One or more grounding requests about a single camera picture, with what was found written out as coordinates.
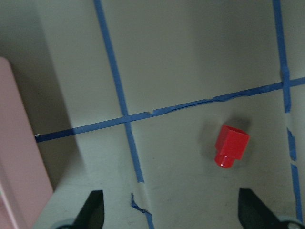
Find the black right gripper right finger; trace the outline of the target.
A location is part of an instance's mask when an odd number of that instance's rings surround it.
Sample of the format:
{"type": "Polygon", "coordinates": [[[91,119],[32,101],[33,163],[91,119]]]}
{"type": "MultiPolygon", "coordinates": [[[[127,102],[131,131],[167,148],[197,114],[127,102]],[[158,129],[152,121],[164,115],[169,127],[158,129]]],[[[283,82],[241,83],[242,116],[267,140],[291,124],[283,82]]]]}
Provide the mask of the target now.
{"type": "Polygon", "coordinates": [[[279,219],[249,188],[240,188],[238,219],[244,229],[303,229],[304,224],[290,219],[279,219]]]}

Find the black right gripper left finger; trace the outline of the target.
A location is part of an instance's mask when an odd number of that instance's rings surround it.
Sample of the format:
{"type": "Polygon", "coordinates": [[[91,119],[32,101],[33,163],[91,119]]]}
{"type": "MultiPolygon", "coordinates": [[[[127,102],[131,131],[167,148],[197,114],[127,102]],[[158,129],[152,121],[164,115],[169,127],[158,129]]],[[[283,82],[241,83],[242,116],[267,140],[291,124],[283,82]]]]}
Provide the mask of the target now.
{"type": "Polygon", "coordinates": [[[105,220],[103,190],[91,191],[77,217],[71,224],[57,229],[102,229],[105,220]]]}

